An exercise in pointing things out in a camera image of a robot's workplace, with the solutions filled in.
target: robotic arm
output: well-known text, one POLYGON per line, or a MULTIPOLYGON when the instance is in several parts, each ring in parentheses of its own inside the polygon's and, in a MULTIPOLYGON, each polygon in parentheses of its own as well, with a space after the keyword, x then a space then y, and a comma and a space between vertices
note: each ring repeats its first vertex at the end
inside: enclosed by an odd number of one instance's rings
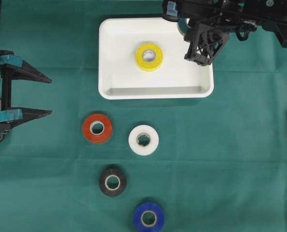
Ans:
POLYGON ((287 48, 287 0, 164 0, 162 7, 168 21, 189 19, 185 59, 202 66, 212 64, 231 32, 245 41, 258 26, 287 48))

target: blue tape roll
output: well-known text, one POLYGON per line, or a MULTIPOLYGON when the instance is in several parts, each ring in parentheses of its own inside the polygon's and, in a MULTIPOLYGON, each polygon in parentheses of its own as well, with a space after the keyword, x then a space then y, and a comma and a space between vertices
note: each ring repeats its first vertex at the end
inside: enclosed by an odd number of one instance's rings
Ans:
POLYGON ((160 206, 152 202, 146 202, 139 205, 133 216, 134 226, 139 232, 158 232, 165 224, 165 215, 160 206), (142 216, 146 211, 152 211, 156 216, 155 224, 147 226, 143 224, 142 216))

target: black metal bracket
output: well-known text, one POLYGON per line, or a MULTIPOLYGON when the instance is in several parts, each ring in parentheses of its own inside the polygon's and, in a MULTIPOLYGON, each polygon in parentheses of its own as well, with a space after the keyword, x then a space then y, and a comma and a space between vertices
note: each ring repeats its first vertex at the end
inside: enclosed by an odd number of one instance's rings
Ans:
MULTIPOLYGON (((9 56, 14 57, 12 51, 0 50, 0 57, 9 56)), ((26 61, 21 60, 20 65, 13 64, 11 62, 5 62, 0 64, 0 82, 2 81, 2 94, 0 98, 0 112, 7 112, 10 110, 19 110, 22 113, 22 117, 19 119, 6 120, 0 122, 0 142, 4 139, 5 134, 7 134, 12 128, 49 115, 52 113, 51 110, 38 110, 29 109, 22 107, 12 107, 11 106, 11 93, 12 93, 12 80, 29 80, 43 83, 51 83, 52 80, 45 76, 43 73, 39 72, 26 61)))
POLYGON ((168 21, 189 18, 185 59, 202 66, 212 63, 231 32, 245 41, 258 26, 287 48, 287 0, 163 0, 162 7, 168 21))

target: teal fabric surface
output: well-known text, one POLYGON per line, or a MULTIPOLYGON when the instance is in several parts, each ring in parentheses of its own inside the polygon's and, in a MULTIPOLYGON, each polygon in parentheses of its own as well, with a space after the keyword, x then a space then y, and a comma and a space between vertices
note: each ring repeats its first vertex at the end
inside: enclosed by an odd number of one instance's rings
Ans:
POLYGON ((133 232, 132 214, 145 201, 163 208, 165 232, 287 232, 287 49, 275 35, 232 35, 205 99, 99 95, 100 23, 159 13, 161 1, 3 0, 0 49, 53 80, 13 81, 13 107, 53 113, 0 144, 0 232, 133 232), (113 123, 99 145, 81 132, 95 112, 113 123), (148 157, 128 145, 143 123, 159 134, 148 157), (98 187, 112 164, 128 178, 115 198, 98 187))

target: tape roll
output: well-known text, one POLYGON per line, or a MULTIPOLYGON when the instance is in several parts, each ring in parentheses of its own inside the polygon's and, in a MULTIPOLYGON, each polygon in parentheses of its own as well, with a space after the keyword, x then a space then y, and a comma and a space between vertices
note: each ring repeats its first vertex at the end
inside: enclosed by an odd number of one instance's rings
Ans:
POLYGON ((158 232, 165 224, 165 215, 160 206, 152 202, 146 202, 136 208, 133 223, 139 232, 158 232), (143 220, 144 214, 148 212, 154 215, 155 220, 152 224, 146 224, 143 220))
POLYGON ((144 71, 155 71, 160 67, 163 61, 163 52, 159 46, 154 43, 142 44, 136 50, 136 63, 144 71))
POLYGON ((102 193, 107 196, 115 197, 120 195, 126 188, 127 180, 123 172, 119 169, 107 169, 100 175, 99 186, 102 193), (118 179, 118 185, 115 188, 111 188, 108 185, 108 180, 110 177, 115 177, 118 179))
POLYGON ((140 156, 151 155, 158 147, 158 133, 148 125, 137 126, 129 133, 129 146, 140 156), (148 144, 140 144, 139 137, 142 135, 148 138, 148 144))
POLYGON ((110 119, 102 114, 92 114, 87 117, 82 125, 82 133, 89 141, 99 144, 107 141, 113 133, 113 127, 110 119), (94 133, 92 128, 100 123, 103 130, 100 133, 94 133))

